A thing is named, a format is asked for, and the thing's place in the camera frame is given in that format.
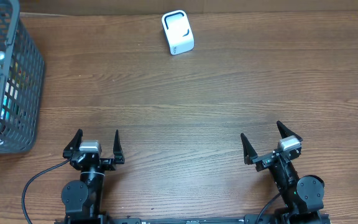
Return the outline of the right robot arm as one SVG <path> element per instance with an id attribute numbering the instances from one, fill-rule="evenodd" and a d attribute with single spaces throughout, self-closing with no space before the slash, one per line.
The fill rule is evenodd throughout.
<path id="1" fill-rule="evenodd" d="M 330 223 L 329 215 L 321 214 L 324 208 L 324 181 L 317 175 L 298 176 L 292 160 L 301 155 L 303 138 L 277 121 L 281 139 L 271 153 L 259 156 L 251 143 L 241 134 L 244 163 L 255 165 L 256 171 L 268 169 L 278 194 L 259 212 L 244 216 L 245 223 Z"/>

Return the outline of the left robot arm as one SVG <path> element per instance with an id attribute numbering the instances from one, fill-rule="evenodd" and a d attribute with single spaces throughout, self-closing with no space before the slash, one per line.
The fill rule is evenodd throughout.
<path id="1" fill-rule="evenodd" d="M 82 140 L 83 131 L 77 130 L 73 139 L 63 150 L 63 157 L 80 171 L 80 178 L 67 183 L 62 189 L 61 198 L 65 205 L 64 223 L 112 223 L 107 212 L 101 211 L 104 178 L 106 171 L 116 170 L 124 164 L 125 158 L 115 132 L 111 158 L 101 157 L 102 148 L 97 140 Z"/>

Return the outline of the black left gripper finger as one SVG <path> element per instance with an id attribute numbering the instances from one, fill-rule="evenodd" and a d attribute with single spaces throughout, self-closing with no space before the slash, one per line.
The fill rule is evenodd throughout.
<path id="1" fill-rule="evenodd" d="M 68 143 L 68 145 L 64 148 L 64 152 L 74 152 L 76 151 L 80 144 L 82 143 L 83 130 L 78 129 L 73 139 Z"/>
<path id="2" fill-rule="evenodd" d="M 124 160 L 124 154 L 122 151 L 120 139 L 119 139 L 119 130 L 117 129 L 114 136 L 114 145 L 113 145 L 113 154 L 115 160 Z"/>

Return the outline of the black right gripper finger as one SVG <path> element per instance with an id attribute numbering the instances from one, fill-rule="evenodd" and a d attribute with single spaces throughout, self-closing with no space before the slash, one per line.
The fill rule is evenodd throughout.
<path id="1" fill-rule="evenodd" d="M 247 139 L 244 133 L 241 133 L 241 141 L 244 151 L 244 163 L 253 164 L 254 159 L 258 157 L 255 149 L 252 147 L 251 143 L 249 142 L 249 140 Z"/>
<path id="2" fill-rule="evenodd" d="M 286 127 L 281 121 L 277 121 L 276 124 L 282 139 L 294 136 L 297 138 L 297 140 L 299 140 L 299 142 L 303 141 L 303 138 L 301 136 L 297 135 L 297 133 Z"/>

